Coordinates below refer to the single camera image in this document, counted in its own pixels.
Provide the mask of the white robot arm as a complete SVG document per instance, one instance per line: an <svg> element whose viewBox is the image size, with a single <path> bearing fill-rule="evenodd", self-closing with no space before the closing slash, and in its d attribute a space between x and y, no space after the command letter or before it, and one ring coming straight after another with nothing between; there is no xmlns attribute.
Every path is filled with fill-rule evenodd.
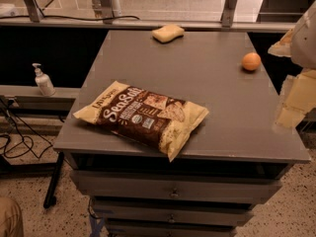
<svg viewBox="0 0 316 237"><path fill-rule="evenodd" d="M316 108L316 1L268 54L289 57L302 68L297 76L285 78L276 112L276 124L295 128Z"/></svg>

